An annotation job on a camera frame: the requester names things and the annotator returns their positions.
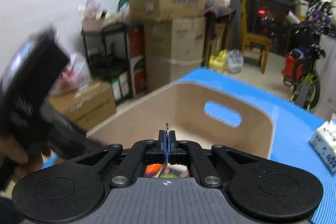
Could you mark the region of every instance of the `tiled floor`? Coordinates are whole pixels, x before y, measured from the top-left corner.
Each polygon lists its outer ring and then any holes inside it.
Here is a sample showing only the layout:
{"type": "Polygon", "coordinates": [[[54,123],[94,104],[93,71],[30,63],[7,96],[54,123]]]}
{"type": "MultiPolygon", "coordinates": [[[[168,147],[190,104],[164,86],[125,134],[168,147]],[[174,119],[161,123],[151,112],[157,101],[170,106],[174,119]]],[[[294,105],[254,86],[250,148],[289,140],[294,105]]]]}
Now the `tiled floor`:
{"type": "Polygon", "coordinates": [[[235,79],[251,84],[257,88],[266,90],[285,100],[292,97],[293,88],[283,83],[282,70],[285,65],[285,58],[273,53],[269,54],[265,74],[260,72],[258,66],[259,56],[254,53],[244,54],[244,66],[240,73],[229,75],[235,79]]]}

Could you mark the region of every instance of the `green bicycle frame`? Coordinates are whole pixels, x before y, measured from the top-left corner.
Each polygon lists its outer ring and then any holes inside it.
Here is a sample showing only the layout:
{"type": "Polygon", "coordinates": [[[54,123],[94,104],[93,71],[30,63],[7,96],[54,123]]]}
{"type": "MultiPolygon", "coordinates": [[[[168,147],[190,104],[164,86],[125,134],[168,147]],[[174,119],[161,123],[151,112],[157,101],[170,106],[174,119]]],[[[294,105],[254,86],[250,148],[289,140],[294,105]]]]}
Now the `green bicycle frame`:
{"type": "MultiPolygon", "coordinates": [[[[318,61],[318,59],[315,60],[315,62],[314,62],[313,70],[310,73],[308,73],[307,76],[302,81],[308,82],[310,85],[314,85],[315,81],[314,81],[314,74],[313,74],[313,72],[315,72],[315,70],[316,70],[317,61],[318,61]]],[[[297,95],[297,90],[294,92],[294,94],[293,94],[293,96],[292,96],[292,98],[290,100],[291,103],[296,98],[296,95],[297,95]]],[[[309,101],[309,104],[308,104],[306,110],[308,110],[308,111],[310,110],[310,101],[309,101]]]]}

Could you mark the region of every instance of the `wooden chair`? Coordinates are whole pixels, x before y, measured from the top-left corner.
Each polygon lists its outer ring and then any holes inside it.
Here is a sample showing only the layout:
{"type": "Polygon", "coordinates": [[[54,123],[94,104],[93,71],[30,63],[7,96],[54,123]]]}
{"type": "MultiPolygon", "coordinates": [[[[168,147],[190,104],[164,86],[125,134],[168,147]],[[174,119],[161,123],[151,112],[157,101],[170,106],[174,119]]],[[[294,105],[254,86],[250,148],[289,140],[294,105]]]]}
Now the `wooden chair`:
{"type": "Polygon", "coordinates": [[[247,32],[246,0],[241,0],[240,26],[241,26],[241,50],[240,50],[241,53],[254,52],[253,51],[254,47],[259,48],[260,49],[259,66],[263,61],[261,66],[261,72],[265,73],[271,40],[265,35],[247,32]]]}

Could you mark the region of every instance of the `blue foam mat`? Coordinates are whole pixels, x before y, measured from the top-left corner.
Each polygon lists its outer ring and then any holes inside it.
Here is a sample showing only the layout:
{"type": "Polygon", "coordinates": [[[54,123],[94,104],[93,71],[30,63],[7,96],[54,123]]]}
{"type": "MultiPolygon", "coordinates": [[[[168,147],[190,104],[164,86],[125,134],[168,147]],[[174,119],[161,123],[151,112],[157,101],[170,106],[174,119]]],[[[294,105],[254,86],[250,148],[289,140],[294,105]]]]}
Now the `blue foam mat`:
{"type": "MultiPolygon", "coordinates": [[[[218,89],[267,113],[275,125],[270,159],[304,169],[318,177],[324,194],[312,222],[336,224],[336,174],[329,172],[308,143],[314,131],[324,123],[322,119],[266,91],[205,68],[194,70],[181,80],[218,89]]],[[[220,115],[216,110],[214,116],[220,118],[220,115]]]]}

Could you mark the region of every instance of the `bicycle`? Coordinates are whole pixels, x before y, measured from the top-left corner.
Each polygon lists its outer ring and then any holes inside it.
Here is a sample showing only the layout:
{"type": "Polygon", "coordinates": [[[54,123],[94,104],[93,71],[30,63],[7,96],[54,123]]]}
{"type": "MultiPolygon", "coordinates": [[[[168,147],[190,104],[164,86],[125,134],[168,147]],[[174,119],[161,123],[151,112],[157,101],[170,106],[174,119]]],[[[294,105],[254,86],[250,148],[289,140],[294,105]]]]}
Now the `bicycle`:
{"type": "Polygon", "coordinates": [[[307,58],[299,59],[295,63],[293,69],[294,91],[290,102],[310,111],[317,106],[320,100],[321,85],[316,66],[321,57],[326,57],[326,53],[321,46],[313,44],[307,54],[307,58]],[[296,82],[296,72],[302,65],[305,68],[305,72],[296,82]]]}
{"type": "Polygon", "coordinates": [[[291,11],[288,12],[286,20],[297,29],[293,35],[300,37],[299,41],[296,41],[298,46],[310,46],[306,51],[306,57],[296,60],[292,76],[285,76],[283,82],[288,86],[294,86],[290,102],[310,111],[317,106],[321,94],[321,84],[316,71],[317,62],[321,57],[326,57],[325,51],[318,44],[321,34],[328,34],[332,27],[322,26],[317,29],[307,21],[301,22],[291,11]],[[299,72],[300,78],[297,81],[299,68],[302,71],[299,72]]]}

